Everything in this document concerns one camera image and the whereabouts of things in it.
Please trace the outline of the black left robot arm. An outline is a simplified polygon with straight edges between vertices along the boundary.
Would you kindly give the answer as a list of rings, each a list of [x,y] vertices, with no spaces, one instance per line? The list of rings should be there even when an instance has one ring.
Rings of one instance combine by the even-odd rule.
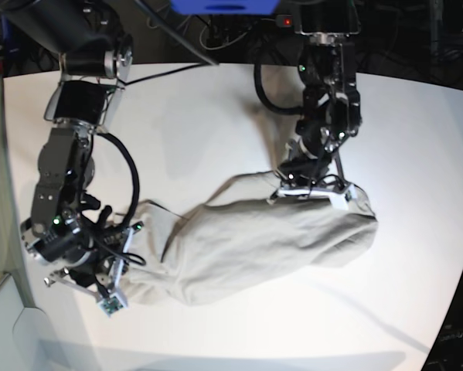
[[[356,6],[352,1],[291,1],[289,8],[291,14],[277,17],[277,23],[294,30],[283,40],[301,40],[297,71],[304,85],[302,104],[279,107],[265,93],[262,60],[275,41],[263,46],[254,62],[260,102],[275,114],[298,116],[297,139],[288,142],[288,156],[275,171],[279,186],[268,201],[328,199],[334,208],[347,209],[357,190],[344,176],[339,149],[357,136],[362,123],[351,40],[360,31]]]

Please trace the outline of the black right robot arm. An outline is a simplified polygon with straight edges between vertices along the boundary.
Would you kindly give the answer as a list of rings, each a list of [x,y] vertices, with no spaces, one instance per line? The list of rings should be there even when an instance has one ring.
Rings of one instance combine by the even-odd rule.
[[[134,223],[140,194],[138,170],[108,125],[121,100],[132,64],[133,39],[114,14],[97,26],[81,1],[2,1],[0,12],[58,56],[60,81],[44,118],[51,125],[38,157],[39,180],[30,217],[21,226],[23,246],[44,264],[59,264],[46,277],[92,296],[108,315],[126,308],[120,281],[143,258],[129,252],[142,223]],[[87,192],[94,178],[94,139],[113,144],[128,164],[131,203],[119,223],[112,209]]]

